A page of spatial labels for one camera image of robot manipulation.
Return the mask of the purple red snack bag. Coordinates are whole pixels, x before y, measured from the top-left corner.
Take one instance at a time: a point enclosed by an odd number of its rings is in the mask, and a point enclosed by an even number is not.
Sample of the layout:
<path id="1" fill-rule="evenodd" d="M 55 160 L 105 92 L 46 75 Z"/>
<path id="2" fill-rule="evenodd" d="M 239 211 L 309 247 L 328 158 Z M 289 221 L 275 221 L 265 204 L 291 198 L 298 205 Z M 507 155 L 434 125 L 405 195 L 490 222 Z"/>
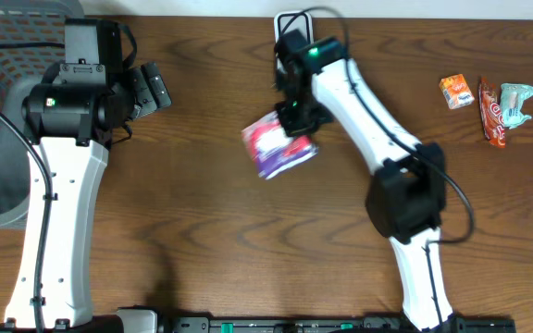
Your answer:
<path id="1" fill-rule="evenodd" d="M 262 179 L 272 179 L 318 153 L 308 136 L 288 137 L 276 111 L 243 129 L 242 141 Z"/>

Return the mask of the small orange tissue pack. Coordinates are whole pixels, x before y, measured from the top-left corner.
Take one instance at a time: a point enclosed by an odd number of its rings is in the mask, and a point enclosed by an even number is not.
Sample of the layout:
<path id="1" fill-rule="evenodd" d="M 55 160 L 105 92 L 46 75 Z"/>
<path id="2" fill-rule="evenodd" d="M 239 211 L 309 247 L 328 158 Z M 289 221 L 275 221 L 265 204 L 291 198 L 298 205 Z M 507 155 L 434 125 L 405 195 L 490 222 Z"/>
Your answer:
<path id="1" fill-rule="evenodd" d="M 439 87 L 450 109 L 471 105 L 475 101 L 474 95 L 462 74 L 441 79 Z"/>

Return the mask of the orange brown snack bar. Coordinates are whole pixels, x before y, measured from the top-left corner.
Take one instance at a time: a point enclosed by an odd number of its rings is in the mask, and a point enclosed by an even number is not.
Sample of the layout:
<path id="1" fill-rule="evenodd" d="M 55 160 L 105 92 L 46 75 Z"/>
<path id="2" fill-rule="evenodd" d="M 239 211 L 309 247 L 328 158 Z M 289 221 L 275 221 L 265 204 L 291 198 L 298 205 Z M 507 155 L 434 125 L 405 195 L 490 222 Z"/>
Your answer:
<path id="1" fill-rule="evenodd" d="M 495 86 L 484 77 L 478 85 L 479 112 L 486 140 L 493 146 L 506 146 L 505 126 Z"/>

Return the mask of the mint green snack packet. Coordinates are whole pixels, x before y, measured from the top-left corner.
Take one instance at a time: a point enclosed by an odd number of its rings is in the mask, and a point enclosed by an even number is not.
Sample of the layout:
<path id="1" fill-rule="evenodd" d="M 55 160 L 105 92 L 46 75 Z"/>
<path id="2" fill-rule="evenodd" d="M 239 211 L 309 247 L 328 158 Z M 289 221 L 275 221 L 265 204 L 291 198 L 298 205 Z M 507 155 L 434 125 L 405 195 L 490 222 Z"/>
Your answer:
<path id="1" fill-rule="evenodd" d="M 501 103 L 503 124 L 507 129 L 515 129 L 532 118 L 522 112 L 525 100 L 533 96 L 533 86 L 519 83 L 501 85 Z"/>

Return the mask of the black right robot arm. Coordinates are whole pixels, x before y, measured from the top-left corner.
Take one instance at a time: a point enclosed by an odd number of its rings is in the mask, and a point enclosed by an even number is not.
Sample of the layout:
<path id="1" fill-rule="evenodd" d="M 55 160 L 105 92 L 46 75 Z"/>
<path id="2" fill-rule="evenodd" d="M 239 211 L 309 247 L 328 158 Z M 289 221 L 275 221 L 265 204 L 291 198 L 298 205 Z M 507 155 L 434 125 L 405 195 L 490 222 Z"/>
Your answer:
<path id="1" fill-rule="evenodd" d="M 279 33 L 274 47 L 276 105 L 290 137 L 338 121 L 371 174 L 366 211 L 390 241 L 403 286 L 403 313 L 418 331 L 452 316 L 440 267 L 440 213 L 446 204 L 444 154 L 403 128 L 373 94 L 334 37 L 310 43 L 298 30 Z"/>

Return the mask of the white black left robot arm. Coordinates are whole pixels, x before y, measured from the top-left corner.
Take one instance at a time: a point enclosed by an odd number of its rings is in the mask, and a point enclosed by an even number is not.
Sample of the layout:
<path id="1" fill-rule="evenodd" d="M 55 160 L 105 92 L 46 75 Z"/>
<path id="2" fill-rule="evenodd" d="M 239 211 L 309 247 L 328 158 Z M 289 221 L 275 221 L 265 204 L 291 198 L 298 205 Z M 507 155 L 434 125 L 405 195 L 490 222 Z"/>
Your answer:
<path id="1" fill-rule="evenodd" d="M 14 83 L 0 120 L 30 156 L 18 278 L 0 332 L 166 332 L 156 309 L 93 311 L 89 261 L 96 197 L 116 129 L 171 105 L 155 63 L 124 55 L 124 24 L 65 22 L 65 57 Z"/>

